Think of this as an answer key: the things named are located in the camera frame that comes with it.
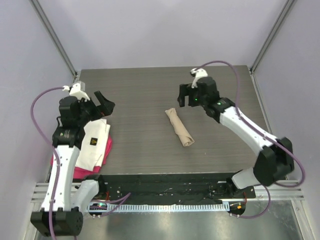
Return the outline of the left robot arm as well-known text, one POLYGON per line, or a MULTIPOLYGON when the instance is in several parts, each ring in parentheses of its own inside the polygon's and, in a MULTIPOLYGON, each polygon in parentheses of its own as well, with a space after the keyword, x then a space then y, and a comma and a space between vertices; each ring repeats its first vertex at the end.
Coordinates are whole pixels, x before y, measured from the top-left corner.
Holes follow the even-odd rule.
POLYGON ((107 192, 98 169, 105 163, 111 146, 106 117, 115 103, 100 91, 94 92, 99 105, 84 92, 69 93, 59 101, 57 127, 52 139, 51 175, 45 198, 30 221, 45 237, 77 237, 83 227, 90 201, 107 192))

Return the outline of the beige cloth napkin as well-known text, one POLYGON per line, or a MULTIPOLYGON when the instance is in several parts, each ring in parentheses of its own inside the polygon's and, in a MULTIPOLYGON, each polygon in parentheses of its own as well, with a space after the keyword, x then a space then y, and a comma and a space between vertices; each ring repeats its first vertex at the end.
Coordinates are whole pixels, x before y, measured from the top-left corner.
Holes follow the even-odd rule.
POLYGON ((183 147, 191 146, 195 141, 179 118, 175 108, 164 111, 183 147))

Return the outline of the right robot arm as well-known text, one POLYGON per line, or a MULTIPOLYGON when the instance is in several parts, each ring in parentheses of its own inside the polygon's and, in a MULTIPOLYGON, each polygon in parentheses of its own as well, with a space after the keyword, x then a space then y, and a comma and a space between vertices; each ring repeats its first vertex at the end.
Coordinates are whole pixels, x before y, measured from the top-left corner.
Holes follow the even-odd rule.
POLYGON ((295 169, 288 138, 279 139, 265 132, 238 110, 233 101, 220 97, 212 77, 202 77, 196 83, 196 87, 180 84, 179 106, 184 107, 185 100, 190 107, 201 106, 210 118, 234 132, 257 156, 254 166, 238 171, 227 180, 225 190, 230 197, 236 198, 254 185, 268 187, 295 169))

